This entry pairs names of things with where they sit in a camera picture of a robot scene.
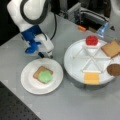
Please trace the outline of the white and blue gripper body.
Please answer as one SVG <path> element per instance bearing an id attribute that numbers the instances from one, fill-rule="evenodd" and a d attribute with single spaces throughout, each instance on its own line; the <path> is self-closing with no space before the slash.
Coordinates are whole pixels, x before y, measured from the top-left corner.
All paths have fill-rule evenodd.
<path id="1" fill-rule="evenodd" d="M 25 50 L 26 54 L 37 53 L 41 58 L 52 56 L 54 45 L 39 26 L 33 26 L 23 31 L 22 37 L 28 45 Z"/>

